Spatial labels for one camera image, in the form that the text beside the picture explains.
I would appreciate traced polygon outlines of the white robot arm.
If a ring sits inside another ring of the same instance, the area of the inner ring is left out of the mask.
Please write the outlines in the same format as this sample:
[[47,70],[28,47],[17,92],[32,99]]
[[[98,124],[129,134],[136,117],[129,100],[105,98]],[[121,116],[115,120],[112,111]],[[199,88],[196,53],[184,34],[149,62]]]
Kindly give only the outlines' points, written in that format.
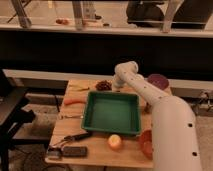
[[196,134],[196,117],[180,97],[147,82],[135,61],[117,64],[113,89],[124,84],[152,106],[153,171],[202,171]]

